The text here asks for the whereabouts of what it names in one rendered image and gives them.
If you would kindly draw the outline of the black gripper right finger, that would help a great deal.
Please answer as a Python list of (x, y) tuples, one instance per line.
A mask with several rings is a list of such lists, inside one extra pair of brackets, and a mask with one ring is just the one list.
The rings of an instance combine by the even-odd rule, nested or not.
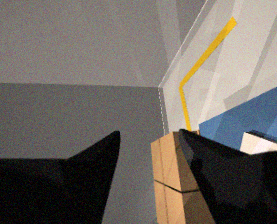
[(181, 151), (216, 224), (251, 224), (277, 176), (277, 151), (248, 154), (179, 129)]

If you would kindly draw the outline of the beige flat rectangular block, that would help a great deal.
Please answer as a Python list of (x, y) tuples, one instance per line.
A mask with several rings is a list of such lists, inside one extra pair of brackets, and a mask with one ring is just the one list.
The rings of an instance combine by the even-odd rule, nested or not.
[(277, 151), (277, 142), (251, 132), (244, 132), (240, 151), (256, 154), (263, 151)]

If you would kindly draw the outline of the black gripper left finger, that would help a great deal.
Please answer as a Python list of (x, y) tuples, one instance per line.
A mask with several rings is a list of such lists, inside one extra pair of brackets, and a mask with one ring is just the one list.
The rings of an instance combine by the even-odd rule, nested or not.
[(0, 158), (0, 195), (57, 196), (70, 224), (101, 224), (119, 149), (114, 131), (69, 159)]

